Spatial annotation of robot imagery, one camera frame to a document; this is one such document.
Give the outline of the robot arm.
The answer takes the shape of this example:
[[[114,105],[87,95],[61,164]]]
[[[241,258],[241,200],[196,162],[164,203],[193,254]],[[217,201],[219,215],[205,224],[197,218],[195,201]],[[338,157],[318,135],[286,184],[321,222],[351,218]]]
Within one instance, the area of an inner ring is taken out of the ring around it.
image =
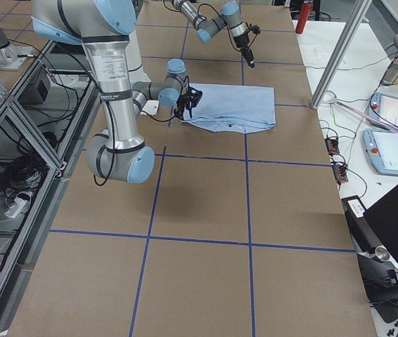
[[[199,6],[209,6],[215,11],[213,18],[207,18],[200,13],[191,1],[171,1],[171,3],[173,10],[182,13],[192,24],[202,43],[208,43],[217,33],[226,30],[234,50],[241,53],[250,68],[255,67],[251,44],[260,34],[260,28],[243,20],[236,1],[227,2],[219,11],[212,5],[200,4]]]
[[[137,127],[146,102],[174,107],[181,119],[202,97],[190,86],[184,62],[170,60],[161,83],[131,82],[126,57],[136,24],[131,1],[33,1],[32,23],[37,34],[80,45],[86,54],[107,121],[87,149],[89,169],[105,180],[145,182],[154,168],[154,150]]]

